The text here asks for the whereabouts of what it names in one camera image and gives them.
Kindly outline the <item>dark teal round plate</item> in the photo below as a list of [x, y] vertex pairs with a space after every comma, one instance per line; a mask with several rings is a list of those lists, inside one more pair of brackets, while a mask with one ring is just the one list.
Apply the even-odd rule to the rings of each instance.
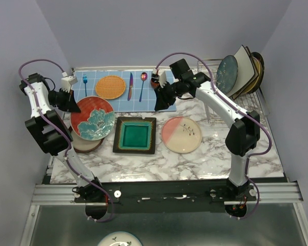
[[224, 94], [228, 94], [234, 87], [238, 77], [238, 62], [233, 55], [228, 55], [220, 62], [216, 86]]

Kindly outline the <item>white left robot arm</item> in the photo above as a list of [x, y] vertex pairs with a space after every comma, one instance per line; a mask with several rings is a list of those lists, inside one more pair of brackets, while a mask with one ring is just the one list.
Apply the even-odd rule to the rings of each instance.
[[21, 81], [20, 89], [28, 96], [31, 105], [31, 118], [25, 121], [25, 126], [41, 150], [57, 158], [72, 174], [76, 181], [72, 191], [77, 197], [83, 201], [99, 202], [106, 197], [101, 182], [76, 154], [71, 133], [56, 111], [81, 111], [71, 89], [76, 77], [64, 77], [63, 82], [68, 87], [58, 91], [50, 89], [47, 81], [48, 78], [38, 73]]

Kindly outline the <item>red rimmed round plate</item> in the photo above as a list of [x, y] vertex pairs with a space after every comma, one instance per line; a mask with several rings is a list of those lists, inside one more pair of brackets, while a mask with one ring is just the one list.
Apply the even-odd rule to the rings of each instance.
[[79, 137], [74, 131], [71, 131], [71, 136], [73, 138], [72, 145], [76, 152], [78, 153], [88, 153], [97, 149], [103, 142], [100, 140], [85, 140]]

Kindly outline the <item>beige floral round plate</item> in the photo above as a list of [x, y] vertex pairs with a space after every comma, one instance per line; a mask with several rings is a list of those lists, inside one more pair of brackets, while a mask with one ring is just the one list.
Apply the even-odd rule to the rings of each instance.
[[170, 118], [162, 127], [161, 136], [169, 150], [180, 154], [194, 151], [202, 141], [200, 126], [184, 116]]

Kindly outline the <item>black teal square plate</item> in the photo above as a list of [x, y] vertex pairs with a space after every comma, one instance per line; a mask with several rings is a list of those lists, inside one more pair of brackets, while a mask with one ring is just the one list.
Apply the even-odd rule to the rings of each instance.
[[119, 154], [155, 154], [155, 117], [118, 117], [112, 151]]

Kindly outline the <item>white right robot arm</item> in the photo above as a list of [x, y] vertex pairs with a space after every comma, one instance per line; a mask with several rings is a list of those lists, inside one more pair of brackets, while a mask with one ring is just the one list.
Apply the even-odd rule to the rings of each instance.
[[185, 59], [170, 65], [170, 69], [177, 81], [170, 84], [154, 68], [151, 80], [158, 83], [155, 88], [155, 111], [168, 109], [177, 97], [189, 93], [192, 97], [208, 105], [229, 128], [225, 144], [232, 155], [229, 181], [226, 187], [226, 196], [233, 201], [239, 200], [244, 195], [243, 185], [247, 183], [245, 155], [257, 146], [260, 139], [258, 123], [260, 116], [256, 111], [249, 112], [236, 105], [214, 86], [213, 80], [203, 72], [194, 74]]

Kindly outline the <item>white red rimmed plate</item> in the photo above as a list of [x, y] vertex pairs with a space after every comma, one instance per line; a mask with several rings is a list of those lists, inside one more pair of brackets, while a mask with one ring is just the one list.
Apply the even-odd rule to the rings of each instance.
[[97, 141], [113, 130], [116, 115], [111, 104], [98, 96], [87, 96], [77, 102], [80, 113], [71, 113], [70, 125], [84, 140]]

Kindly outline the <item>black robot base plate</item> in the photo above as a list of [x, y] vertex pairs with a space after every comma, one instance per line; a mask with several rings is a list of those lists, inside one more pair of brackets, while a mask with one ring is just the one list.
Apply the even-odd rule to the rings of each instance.
[[86, 186], [74, 199], [77, 203], [107, 205], [122, 213], [223, 213], [226, 206], [255, 201], [256, 190], [246, 182], [235, 187], [228, 179], [182, 181], [104, 182], [103, 190]]

